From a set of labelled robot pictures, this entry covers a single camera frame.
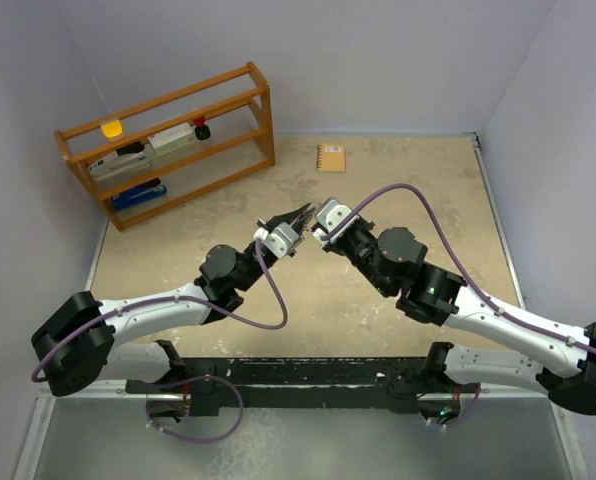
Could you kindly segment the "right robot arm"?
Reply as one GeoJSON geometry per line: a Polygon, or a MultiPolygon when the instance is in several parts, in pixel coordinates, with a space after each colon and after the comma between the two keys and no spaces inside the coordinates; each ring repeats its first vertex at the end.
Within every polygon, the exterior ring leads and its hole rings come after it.
{"type": "Polygon", "coordinates": [[[596,415],[596,323],[563,324],[479,293],[461,276],[426,262],[426,246],[408,229],[392,227],[374,236],[372,227],[357,219],[323,248],[349,260],[381,295],[396,298],[397,309],[408,318],[503,347],[433,345],[422,369],[430,389],[514,386],[544,394],[574,413],[596,415]]]}

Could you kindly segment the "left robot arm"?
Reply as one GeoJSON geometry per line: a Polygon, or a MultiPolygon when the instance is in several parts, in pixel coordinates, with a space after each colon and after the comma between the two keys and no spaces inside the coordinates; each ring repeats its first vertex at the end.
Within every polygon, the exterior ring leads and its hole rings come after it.
{"type": "Polygon", "coordinates": [[[292,257],[303,240],[311,204],[260,220],[242,251],[225,244],[210,249],[193,282],[167,292],[126,300],[97,300],[89,291],[71,295],[31,337],[38,364],[35,383],[47,383],[64,397],[99,380],[127,379],[155,385],[162,392],[180,387],[182,360],[169,343],[138,345],[137,339],[181,326],[203,326],[231,318],[264,325],[237,314],[243,293],[271,267],[292,257]]]}

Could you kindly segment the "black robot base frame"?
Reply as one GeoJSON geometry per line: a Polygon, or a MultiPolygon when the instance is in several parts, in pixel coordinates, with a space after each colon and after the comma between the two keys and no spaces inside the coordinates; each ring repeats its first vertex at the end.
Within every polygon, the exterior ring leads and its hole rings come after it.
{"type": "Polygon", "coordinates": [[[439,361],[446,343],[427,357],[182,358],[152,384],[129,380],[130,394],[190,397],[192,417],[226,408],[379,409],[397,414],[431,413],[433,395],[471,394],[474,383],[448,379],[439,361]]]}

